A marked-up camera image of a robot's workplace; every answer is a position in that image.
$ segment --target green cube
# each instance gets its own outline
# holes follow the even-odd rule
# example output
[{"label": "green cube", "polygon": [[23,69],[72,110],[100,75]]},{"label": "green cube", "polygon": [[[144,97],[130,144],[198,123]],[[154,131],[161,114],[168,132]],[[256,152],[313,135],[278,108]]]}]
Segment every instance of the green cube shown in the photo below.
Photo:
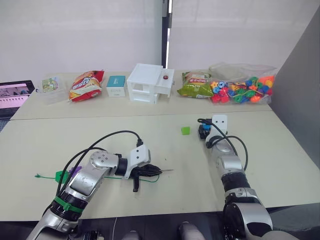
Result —
[{"label": "green cube", "polygon": [[189,135],[190,134],[190,127],[189,126],[183,126],[181,128],[182,135]]},{"label": "green cube", "polygon": [[[57,171],[57,172],[55,173],[55,181],[56,181],[57,183],[60,181],[62,172],[63,172],[63,171]],[[64,173],[64,175],[63,175],[63,178],[62,178],[62,183],[63,183],[63,184],[67,181],[68,177],[69,177],[69,173],[66,171],[66,172]]]}]

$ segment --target gray wall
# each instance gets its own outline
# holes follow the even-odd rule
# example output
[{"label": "gray wall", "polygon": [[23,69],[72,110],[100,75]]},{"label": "gray wall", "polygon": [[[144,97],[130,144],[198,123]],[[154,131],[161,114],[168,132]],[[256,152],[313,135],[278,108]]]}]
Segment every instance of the gray wall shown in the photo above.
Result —
[{"label": "gray wall", "polygon": [[278,72],[270,106],[320,168],[319,8]]}]

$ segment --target green cable tie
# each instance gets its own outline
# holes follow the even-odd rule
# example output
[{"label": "green cable tie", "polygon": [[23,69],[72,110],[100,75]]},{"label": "green cable tie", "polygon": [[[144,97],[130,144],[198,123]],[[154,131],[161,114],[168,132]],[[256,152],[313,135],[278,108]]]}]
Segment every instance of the green cable tie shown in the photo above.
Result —
[{"label": "green cable tie", "polygon": [[34,177],[35,178],[43,178],[43,179],[55,179],[55,177],[41,176],[39,173],[37,173]]},{"label": "green cable tie", "polygon": [[105,179],[122,179],[122,177],[105,176]]},{"label": "green cable tie", "polygon": [[76,213],[79,213],[79,214],[81,214],[81,213],[84,211],[84,210],[81,209],[81,208],[78,208],[78,207],[76,207],[76,206],[72,206],[70,203],[63,201],[63,200],[62,200],[60,197],[58,197],[58,196],[56,196],[56,197],[54,198],[54,201],[56,201],[58,204],[60,204],[65,211],[72,211],[72,212],[76,212]]}]

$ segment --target laptop screen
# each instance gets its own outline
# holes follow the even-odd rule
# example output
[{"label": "laptop screen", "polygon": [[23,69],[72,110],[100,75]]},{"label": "laptop screen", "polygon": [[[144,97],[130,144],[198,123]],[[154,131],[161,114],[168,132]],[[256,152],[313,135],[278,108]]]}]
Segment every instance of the laptop screen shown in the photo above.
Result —
[{"label": "laptop screen", "polygon": [[21,107],[34,89],[31,81],[1,83],[0,111],[1,109]]}]

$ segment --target small white box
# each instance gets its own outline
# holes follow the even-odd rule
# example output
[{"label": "small white box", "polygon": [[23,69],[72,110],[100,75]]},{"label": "small white box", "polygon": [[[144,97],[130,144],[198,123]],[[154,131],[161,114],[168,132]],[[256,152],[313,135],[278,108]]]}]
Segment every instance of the small white box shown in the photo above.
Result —
[{"label": "small white box", "polygon": [[125,97],[126,76],[110,76],[106,85],[109,97]]}]

